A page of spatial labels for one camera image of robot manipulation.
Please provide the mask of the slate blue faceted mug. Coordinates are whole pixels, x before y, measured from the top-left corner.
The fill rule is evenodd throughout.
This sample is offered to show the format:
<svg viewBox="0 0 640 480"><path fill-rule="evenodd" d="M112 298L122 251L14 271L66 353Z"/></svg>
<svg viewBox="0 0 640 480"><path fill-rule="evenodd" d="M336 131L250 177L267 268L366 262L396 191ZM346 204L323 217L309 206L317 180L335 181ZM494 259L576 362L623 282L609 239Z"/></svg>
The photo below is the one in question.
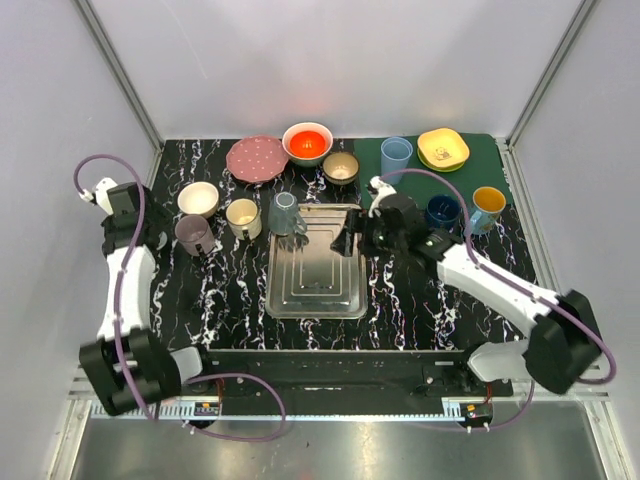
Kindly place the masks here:
<svg viewBox="0 0 640 480"><path fill-rule="evenodd" d="M283 191L272 198L268 212L268 227L271 233L277 236L306 234L308 227L293 194Z"/></svg>

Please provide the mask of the dark blue mug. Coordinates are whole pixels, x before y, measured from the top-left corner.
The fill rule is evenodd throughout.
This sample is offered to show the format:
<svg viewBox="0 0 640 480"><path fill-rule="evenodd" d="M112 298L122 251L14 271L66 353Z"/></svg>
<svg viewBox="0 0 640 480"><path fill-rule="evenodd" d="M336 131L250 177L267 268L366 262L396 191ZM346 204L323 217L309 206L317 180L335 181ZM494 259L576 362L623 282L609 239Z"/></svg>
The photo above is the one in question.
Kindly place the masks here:
<svg viewBox="0 0 640 480"><path fill-rule="evenodd" d="M427 203L424 217L432 228L452 231L458 224L461 205L448 195L435 195Z"/></svg>

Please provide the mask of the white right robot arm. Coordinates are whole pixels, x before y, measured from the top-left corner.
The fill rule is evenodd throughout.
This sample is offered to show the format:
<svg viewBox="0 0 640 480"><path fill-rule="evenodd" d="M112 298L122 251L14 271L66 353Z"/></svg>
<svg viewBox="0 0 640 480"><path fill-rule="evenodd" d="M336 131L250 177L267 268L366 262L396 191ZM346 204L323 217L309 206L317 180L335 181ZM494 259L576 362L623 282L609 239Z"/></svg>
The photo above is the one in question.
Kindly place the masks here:
<svg viewBox="0 0 640 480"><path fill-rule="evenodd" d="M586 370L604 353L591 304L582 293L559 294L536 286L481 257L462 238L429 226L415 201L380 177L370 180L369 209L351 208L332 251L371 257L404 255L441 281L500 314L524 339L487 342L469 349L454 384L476 396L490 382L531 379L554 394L583 382Z"/></svg>

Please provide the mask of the pink mug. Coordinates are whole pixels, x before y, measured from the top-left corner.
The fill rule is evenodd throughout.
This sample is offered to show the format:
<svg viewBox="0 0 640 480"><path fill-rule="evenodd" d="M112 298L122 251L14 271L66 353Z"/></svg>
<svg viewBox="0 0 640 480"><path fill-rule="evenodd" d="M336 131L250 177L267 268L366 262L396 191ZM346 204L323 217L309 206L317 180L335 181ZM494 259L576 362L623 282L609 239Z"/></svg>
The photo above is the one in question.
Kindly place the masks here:
<svg viewBox="0 0 640 480"><path fill-rule="evenodd" d="M177 222L174 234L191 256L206 256L215 248L215 239L209 223L200 215L183 216Z"/></svg>

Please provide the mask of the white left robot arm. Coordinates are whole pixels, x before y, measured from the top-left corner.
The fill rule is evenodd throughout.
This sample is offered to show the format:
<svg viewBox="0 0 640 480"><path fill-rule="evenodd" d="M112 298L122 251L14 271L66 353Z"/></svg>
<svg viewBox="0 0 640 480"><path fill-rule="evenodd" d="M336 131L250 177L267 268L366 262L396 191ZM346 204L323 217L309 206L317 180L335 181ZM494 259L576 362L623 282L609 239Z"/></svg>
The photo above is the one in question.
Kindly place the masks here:
<svg viewBox="0 0 640 480"><path fill-rule="evenodd" d="M86 195L106 212L102 253L109 271L102 324L79 362L104 410L119 416L181 393L196 396L215 386L216 372L198 347L169 351L150 326L156 253L168 242L168 212L150 190L105 177Z"/></svg>

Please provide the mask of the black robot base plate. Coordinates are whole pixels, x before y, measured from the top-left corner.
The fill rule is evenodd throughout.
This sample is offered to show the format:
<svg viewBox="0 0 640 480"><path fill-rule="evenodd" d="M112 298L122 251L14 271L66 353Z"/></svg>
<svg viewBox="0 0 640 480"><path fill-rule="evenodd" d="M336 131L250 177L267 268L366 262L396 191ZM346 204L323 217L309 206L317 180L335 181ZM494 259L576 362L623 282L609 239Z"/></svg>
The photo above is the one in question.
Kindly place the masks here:
<svg viewBox="0 0 640 480"><path fill-rule="evenodd" d="M510 382L486 386L467 369L461 351L215 350L203 356L208 373L226 373L226 416L288 418L441 414L442 398L508 398Z"/></svg>

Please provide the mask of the blue butterfly mug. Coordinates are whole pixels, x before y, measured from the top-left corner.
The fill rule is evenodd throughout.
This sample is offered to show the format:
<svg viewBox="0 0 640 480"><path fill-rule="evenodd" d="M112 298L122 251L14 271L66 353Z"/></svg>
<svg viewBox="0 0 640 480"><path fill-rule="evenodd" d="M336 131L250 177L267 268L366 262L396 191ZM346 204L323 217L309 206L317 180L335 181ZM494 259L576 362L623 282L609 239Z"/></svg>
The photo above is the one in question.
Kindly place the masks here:
<svg viewBox="0 0 640 480"><path fill-rule="evenodd" d="M484 236L495 226L506 207L505 195L497 188L483 186L472 196L473 210L465 227L466 235Z"/></svg>

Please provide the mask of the cream mug black handle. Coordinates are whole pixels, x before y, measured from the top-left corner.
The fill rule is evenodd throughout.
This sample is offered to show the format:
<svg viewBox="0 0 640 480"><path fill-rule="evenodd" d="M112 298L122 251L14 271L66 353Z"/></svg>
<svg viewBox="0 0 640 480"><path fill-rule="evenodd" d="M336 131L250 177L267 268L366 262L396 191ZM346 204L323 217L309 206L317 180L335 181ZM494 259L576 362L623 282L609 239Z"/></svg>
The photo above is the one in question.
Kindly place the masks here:
<svg viewBox="0 0 640 480"><path fill-rule="evenodd" d="M259 207L250 199L237 199L231 202L225 216L232 233L239 240L253 241L262 231Z"/></svg>

